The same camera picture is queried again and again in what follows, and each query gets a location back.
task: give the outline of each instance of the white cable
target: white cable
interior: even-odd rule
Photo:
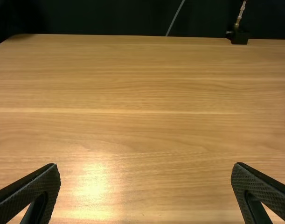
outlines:
[[[179,14],[179,12],[180,12],[180,10],[181,10],[181,7],[183,6],[184,3],[185,3],[185,0],[182,0],[180,6],[179,6],[179,8],[178,8],[178,10],[177,10],[176,13],[174,14],[174,18],[172,19],[171,24],[170,24],[170,26],[169,26],[169,28],[168,28],[168,31],[167,31],[167,33],[166,33],[165,36],[168,36],[168,35],[169,35],[170,30],[171,30],[172,26],[174,25],[174,21],[176,20],[176,17],[178,16],[178,14]]]

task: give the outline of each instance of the small object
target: small object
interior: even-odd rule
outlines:
[[[226,32],[226,37],[230,39],[232,44],[247,44],[250,38],[250,33],[246,32],[240,27],[240,21],[242,19],[243,12],[246,8],[247,0],[244,0],[240,9],[240,13],[236,19],[232,31]]]
[[[0,190],[0,224],[27,205],[21,224],[48,224],[60,189],[56,164],[50,163]]]
[[[247,44],[250,38],[250,33],[243,31],[241,28],[235,28],[228,34],[232,44]]]
[[[272,224],[262,203],[285,221],[285,185],[238,162],[231,185],[246,224]]]

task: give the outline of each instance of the black wall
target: black wall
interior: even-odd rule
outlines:
[[[165,35],[181,0],[0,0],[0,41],[15,33]],[[171,36],[225,37],[240,0],[186,0]],[[252,38],[285,39],[285,0],[249,0]]]

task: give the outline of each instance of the wooden table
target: wooden table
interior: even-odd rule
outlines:
[[[285,183],[285,40],[0,44],[0,189],[57,163],[51,224],[241,224],[238,161]]]

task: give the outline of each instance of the black clamp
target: black clamp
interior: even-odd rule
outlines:
[[[243,12],[246,8],[246,2],[247,0],[243,0],[240,13],[236,19],[232,31],[226,32],[226,37],[230,39],[232,44],[247,44],[250,38],[250,33],[240,27],[240,21],[242,19]]]

